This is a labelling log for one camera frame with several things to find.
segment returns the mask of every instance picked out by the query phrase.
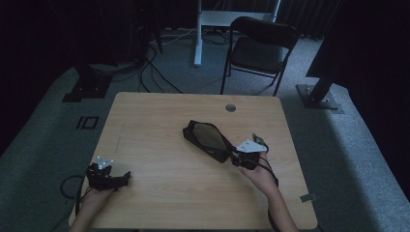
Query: person's right hand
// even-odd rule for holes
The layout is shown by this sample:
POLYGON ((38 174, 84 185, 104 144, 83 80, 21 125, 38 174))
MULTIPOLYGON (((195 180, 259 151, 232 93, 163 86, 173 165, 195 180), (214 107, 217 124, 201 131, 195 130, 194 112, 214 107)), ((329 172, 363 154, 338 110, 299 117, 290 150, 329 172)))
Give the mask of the person's right hand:
MULTIPOLYGON (((266 157, 266 153, 262 152, 259 155, 261 158, 263 158, 259 159, 259 163, 269 168, 269 163, 266 161, 268 160, 266 157)), ((253 170, 246 169, 242 166, 239 166, 238 168, 266 196, 272 195, 274 191, 278 188, 272 174, 261 166, 258 165, 253 170)))

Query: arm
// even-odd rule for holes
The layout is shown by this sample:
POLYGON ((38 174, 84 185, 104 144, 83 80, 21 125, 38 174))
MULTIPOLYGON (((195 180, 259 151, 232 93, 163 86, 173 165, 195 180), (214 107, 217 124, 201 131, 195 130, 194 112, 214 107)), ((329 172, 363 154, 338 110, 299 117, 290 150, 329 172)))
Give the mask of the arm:
POLYGON ((102 191, 91 189, 82 199, 81 208, 75 217, 70 232, 87 231, 112 191, 113 189, 102 191))
MULTIPOLYGON (((266 153, 261 153, 260 157, 267 160, 266 153)), ((267 161, 263 159, 260 159, 259 163, 269 167, 267 161)), ((256 166, 254 170, 244 167, 239 169, 268 198, 269 212, 279 231, 298 231, 271 173, 260 166, 256 166)))

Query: white desk frame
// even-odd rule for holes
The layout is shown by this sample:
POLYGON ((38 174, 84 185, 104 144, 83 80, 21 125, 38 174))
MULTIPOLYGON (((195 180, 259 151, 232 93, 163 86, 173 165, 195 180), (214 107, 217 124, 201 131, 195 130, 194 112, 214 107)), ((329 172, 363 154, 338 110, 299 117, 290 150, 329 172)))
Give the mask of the white desk frame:
POLYGON ((202 0, 198 0, 198 20, 194 65, 199 67, 202 60, 202 26, 229 26, 239 16, 250 16, 267 21, 276 21, 280 0, 277 0, 271 13, 244 13, 223 11, 202 11, 202 0))

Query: gray carpet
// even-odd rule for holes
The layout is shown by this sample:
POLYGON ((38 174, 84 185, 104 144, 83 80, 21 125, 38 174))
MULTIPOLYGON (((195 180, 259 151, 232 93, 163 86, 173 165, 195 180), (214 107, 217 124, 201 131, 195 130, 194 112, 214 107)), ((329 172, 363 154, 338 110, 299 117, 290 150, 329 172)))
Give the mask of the gray carpet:
MULTIPOLYGON (((295 85, 317 81, 305 74, 320 44, 298 41, 278 90, 308 190, 319 197, 313 201, 319 224, 324 231, 410 231, 409 202, 347 90, 333 85, 330 91, 344 114, 303 106, 295 85)), ((196 68, 194 45, 193 39, 166 44, 153 63, 183 93, 218 94, 227 46, 205 43, 202 66, 196 68)), ((152 50, 148 57, 154 57, 152 50)), ((91 161, 115 95, 146 92, 138 80, 140 71, 116 74, 104 99, 78 103, 61 102, 78 78, 74 69, 55 81, 0 159, 0 231, 68 231, 73 201, 60 193, 60 184, 82 173, 91 161), (93 130, 77 127, 81 117, 96 116, 93 130)), ((149 67, 142 80, 151 92, 177 93, 149 67)), ((225 94, 270 96, 273 88, 265 88, 269 82, 234 72, 225 94)), ((75 194, 76 185, 76 180, 68 182, 67 194, 75 194)))

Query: chair backrest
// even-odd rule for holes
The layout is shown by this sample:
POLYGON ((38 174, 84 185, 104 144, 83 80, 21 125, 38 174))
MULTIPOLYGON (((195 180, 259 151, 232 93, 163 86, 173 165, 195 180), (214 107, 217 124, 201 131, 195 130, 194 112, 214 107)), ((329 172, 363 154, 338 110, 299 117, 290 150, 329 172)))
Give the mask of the chair backrest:
POLYGON ((233 20, 230 32, 239 31, 249 38, 264 44, 273 44, 292 50, 299 39, 298 32, 292 26, 240 16, 233 20))

